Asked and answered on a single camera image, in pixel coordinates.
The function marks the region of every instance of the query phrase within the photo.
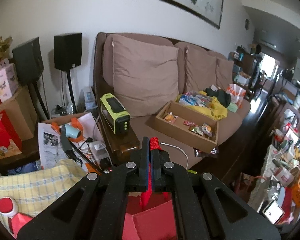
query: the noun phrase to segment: black speaker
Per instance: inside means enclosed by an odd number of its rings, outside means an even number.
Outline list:
[[[44,70],[39,37],[20,44],[12,50],[21,86],[37,81]]]
[[[53,37],[54,67],[68,71],[81,65],[82,33],[67,33]]]

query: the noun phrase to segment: silver bolt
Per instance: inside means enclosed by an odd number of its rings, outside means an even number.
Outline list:
[[[171,168],[173,168],[174,164],[173,164],[172,162],[166,162],[166,163],[164,164],[164,166],[165,166],[167,169],[171,169]]]
[[[128,163],[126,164],[126,167],[127,167],[128,169],[133,169],[133,168],[135,168],[135,166],[136,166],[136,164],[135,164],[134,162],[128,162]]]
[[[95,180],[98,177],[98,174],[96,174],[95,172],[90,172],[87,176],[88,180]]]
[[[202,178],[205,179],[205,180],[211,180],[212,179],[212,174],[206,172],[206,173],[202,174]]]

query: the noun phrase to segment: wooden floor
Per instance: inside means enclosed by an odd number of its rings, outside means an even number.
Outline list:
[[[240,172],[258,175],[266,154],[266,148],[258,145],[260,116],[267,105],[266,96],[267,93],[262,92],[258,99],[251,101],[251,110],[240,128],[219,146],[218,158],[206,157],[191,169],[199,174],[210,172],[226,185],[230,185]]]

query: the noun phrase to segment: shopping bag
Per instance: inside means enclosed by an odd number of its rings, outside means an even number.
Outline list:
[[[235,103],[238,108],[240,108],[243,97],[247,91],[236,84],[230,84],[226,92],[230,94],[231,102]]]

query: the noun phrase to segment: lime green device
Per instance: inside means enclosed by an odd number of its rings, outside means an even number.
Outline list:
[[[101,97],[101,113],[110,125],[114,134],[122,134],[129,131],[130,114],[111,93]]]

